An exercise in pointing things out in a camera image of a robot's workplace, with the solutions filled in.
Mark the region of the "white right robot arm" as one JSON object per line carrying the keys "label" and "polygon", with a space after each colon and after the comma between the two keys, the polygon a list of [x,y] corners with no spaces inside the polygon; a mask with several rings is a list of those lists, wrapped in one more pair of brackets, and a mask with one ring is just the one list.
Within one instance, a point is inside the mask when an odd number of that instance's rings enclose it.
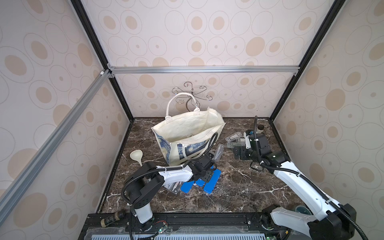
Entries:
{"label": "white right robot arm", "polygon": [[283,181],[306,204],[311,214],[287,210],[279,205],[263,209],[260,223],[265,230],[286,227],[313,240],[349,240],[361,229],[357,212],[342,205],[308,179],[282,151],[272,151],[263,134],[247,130],[235,140],[234,155],[250,160]]}

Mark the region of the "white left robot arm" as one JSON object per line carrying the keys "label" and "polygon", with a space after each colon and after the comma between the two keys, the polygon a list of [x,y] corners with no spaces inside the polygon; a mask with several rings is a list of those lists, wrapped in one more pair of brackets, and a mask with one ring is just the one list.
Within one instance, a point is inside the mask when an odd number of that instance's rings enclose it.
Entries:
{"label": "white left robot arm", "polygon": [[121,197],[130,206],[133,216],[144,225],[152,221],[151,201],[161,188],[174,183],[194,183],[199,180],[208,184],[214,180],[217,172],[217,165],[210,156],[175,167],[156,166],[147,162],[127,178]]}

